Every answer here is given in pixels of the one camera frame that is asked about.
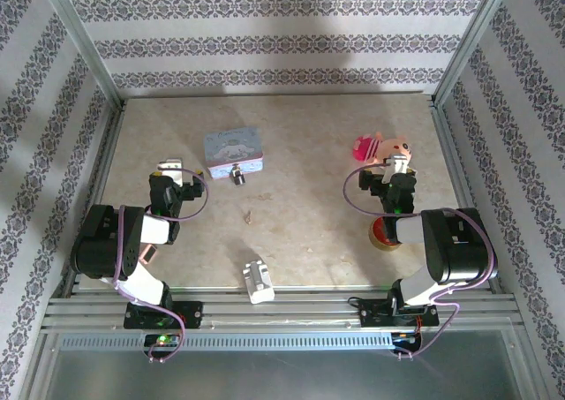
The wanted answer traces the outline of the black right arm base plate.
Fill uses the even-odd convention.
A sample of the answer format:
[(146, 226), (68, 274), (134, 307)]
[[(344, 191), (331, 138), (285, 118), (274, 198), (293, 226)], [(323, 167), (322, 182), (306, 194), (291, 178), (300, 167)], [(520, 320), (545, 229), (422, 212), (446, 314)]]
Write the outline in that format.
[(359, 299), (358, 316), (363, 328), (437, 327), (440, 324), (435, 306), (402, 306), (393, 308), (386, 299)]

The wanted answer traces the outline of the aluminium side rail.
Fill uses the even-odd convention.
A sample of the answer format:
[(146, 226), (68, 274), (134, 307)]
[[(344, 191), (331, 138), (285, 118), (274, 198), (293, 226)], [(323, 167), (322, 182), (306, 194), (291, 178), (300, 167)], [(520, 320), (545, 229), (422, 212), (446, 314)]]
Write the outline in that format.
[(89, 208), (93, 204), (99, 203), (102, 199), (126, 106), (127, 101), (124, 101), (122, 107), (109, 116), (98, 145), (94, 163), (90, 169), (87, 187), (79, 194), (78, 211), (67, 220), (71, 226), (64, 234), (63, 247), (66, 256), (59, 275), (58, 285), (51, 294), (52, 298), (68, 298), (72, 293), (76, 272), (72, 270), (70, 264), (71, 249)]
[(484, 224), (486, 235), (489, 237), (490, 241), (493, 241), (493, 233), (488, 228), (486, 215), (479, 210), (474, 200), (472, 189), (469, 187), (465, 177), (466, 173), (461, 158), (457, 153), (456, 142), (449, 129), (447, 118), (441, 107), (436, 106), (433, 102), (430, 102), (430, 114), (448, 174), (448, 185), (450, 187), (450, 195), (442, 194), (441, 198), (435, 201), (435, 205), (452, 208), (475, 207)]

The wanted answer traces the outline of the white plastic block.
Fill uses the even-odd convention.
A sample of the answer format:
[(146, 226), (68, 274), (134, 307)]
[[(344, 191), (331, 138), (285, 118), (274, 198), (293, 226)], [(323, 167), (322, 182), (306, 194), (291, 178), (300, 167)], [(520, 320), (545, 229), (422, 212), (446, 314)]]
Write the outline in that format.
[(253, 305), (275, 300), (275, 290), (266, 263), (254, 260), (242, 271), (250, 302)]

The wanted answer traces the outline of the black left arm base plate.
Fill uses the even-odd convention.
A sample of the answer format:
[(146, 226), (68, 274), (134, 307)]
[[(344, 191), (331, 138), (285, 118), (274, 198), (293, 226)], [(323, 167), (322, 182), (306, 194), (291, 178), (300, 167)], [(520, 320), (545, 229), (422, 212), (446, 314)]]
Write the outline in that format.
[[(199, 301), (174, 301), (172, 312), (183, 321), (186, 329), (198, 329), (204, 315), (203, 306), (204, 304)], [(124, 315), (124, 328), (180, 329), (180, 324), (169, 313), (128, 303)]]

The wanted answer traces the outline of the aluminium front rails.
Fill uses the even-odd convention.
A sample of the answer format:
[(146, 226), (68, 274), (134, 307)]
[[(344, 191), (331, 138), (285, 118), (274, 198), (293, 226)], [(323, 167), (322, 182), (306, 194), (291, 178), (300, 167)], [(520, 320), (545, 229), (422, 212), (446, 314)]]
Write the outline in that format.
[[(282, 287), (272, 302), (254, 305), (243, 289), (175, 289), (173, 297), (200, 301), (200, 329), (220, 333), (356, 331), (361, 328), (349, 298), (385, 298), (373, 287)], [(524, 323), (512, 294), (480, 288), (459, 291), (450, 300), (461, 309), (449, 325), (451, 330), (502, 329)], [(118, 333), (124, 331), (126, 301), (114, 291), (78, 288), (68, 298), (53, 298), (41, 322), (43, 334)]]

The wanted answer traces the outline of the grey metal sheet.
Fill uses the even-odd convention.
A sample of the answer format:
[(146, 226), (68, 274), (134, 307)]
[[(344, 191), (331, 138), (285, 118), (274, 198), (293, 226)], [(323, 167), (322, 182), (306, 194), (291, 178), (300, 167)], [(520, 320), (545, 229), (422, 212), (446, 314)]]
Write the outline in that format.
[(328, 350), (246, 351), (196, 339), (164, 364), (128, 336), (48, 340), (25, 400), (557, 400), (511, 330), (449, 332), (417, 358), (335, 336)]

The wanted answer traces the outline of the circuit board with green light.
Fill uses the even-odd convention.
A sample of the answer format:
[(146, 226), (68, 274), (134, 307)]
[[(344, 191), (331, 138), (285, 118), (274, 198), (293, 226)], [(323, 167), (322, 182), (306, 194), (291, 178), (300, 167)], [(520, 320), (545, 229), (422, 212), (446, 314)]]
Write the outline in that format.
[(180, 336), (177, 334), (149, 334), (144, 340), (145, 348), (174, 348), (177, 347)]

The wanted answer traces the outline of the aluminium corner post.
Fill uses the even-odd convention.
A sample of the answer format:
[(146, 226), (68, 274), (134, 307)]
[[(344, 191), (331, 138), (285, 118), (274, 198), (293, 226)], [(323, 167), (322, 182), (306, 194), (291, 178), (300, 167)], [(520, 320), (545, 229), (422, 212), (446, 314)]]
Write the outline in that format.
[(87, 33), (71, 0), (49, 0), (56, 14), (64, 23), (67, 33), (79, 53), (85, 60), (87, 67), (93, 73), (98, 86), (105, 94), (107, 100), (115, 109), (122, 109), (124, 100), (117, 90), (117, 86), (111, 78), (102, 57), (96, 49), (94, 42)]
[(481, 0), (474, 16), (463, 33), (455, 54), (450, 59), (442, 79), (432, 95), (432, 106), (438, 108), (445, 101), (469, 57), (480, 42), (502, 0)]

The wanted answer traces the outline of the plush doll with pink hat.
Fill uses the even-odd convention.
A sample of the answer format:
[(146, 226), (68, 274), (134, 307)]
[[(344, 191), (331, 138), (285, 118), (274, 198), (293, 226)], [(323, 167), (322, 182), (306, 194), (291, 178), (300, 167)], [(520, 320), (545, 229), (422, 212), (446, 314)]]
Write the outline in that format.
[(385, 164), (393, 155), (403, 155), (406, 158), (406, 172), (412, 157), (412, 147), (403, 137), (385, 139), (380, 132), (366, 134), (357, 137), (352, 148), (353, 158), (365, 165)]

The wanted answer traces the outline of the blue pink cartoon tin box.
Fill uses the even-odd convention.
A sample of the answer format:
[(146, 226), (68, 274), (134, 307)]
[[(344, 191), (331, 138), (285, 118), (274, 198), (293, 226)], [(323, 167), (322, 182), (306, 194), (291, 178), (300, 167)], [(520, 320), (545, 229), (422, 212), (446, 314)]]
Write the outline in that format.
[(243, 174), (263, 170), (263, 151), (257, 127), (242, 127), (204, 136), (204, 153), (212, 179), (231, 177), (238, 167)]

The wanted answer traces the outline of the round red and gold tin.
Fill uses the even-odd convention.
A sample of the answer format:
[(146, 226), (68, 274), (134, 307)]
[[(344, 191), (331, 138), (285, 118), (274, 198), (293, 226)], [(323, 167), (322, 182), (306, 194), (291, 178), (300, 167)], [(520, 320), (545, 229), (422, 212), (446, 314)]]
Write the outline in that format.
[(379, 250), (384, 252), (392, 252), (400, 247), (400, 243), (391, 241), (385, 231), (385, 223), (383, 217), (373, 220), (368, 230), (368, 236), (371, 243)]

